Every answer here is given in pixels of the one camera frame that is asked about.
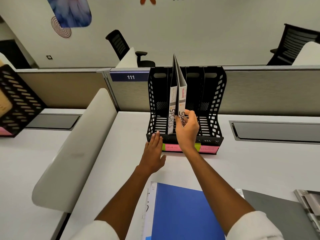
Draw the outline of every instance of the orange logo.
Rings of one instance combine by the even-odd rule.
[[[150,0],[150,2],[155,5],[156,4],[156,0]],[[146,0],[140,0],[140,4],[144,5],[146,3]]]

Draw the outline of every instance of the wall decal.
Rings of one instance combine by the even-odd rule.
[[[51,25],[54,31],[60,35],[62,38],[69,38],[71,36],[71,28],[62,28],[56,18],[56,16],[52,17]]]
[[[48,0],[62,28],[87,27],[92,20],[87,0]]]
[[[150,2],[153,4],[153,5],[155,5],[157,2],[156,2],[156,0],[150,0]],[[140,0],[140,4],[141,5],[144,5],[146,3],[146,0]]]

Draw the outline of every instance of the blue folder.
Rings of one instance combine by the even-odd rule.
[[[158,183],[152,240],[225,240],[202,191]]]

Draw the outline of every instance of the spiral design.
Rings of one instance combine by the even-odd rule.
[[[69,38],[71,36],[71,28],[62,28],[55,16],[51,19],[51,25],[54,31],[62,38]]]

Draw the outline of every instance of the white desk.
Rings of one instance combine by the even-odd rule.
[[[97,214],[139,164],[149,113],[119,112],[62,234],[67,240]],[[203,155],[234,188],[297,201],[293,191],[320,191],[320,145],[236,141],[229,120],[320,123],[320,117],[219,115],[224,141],[217,155]],[[127,239],[141,240],[142,213],[150,181],[195,190],[200,185],[181,153],[166,153],[165,166],[152,175],[139,199]]]
[[[82,114],[84,109],[45,109],[48,114]],[[35,206],[31,194],[70,131],[24,129],[0,138],[0,238],[50,240],[63,212]]]

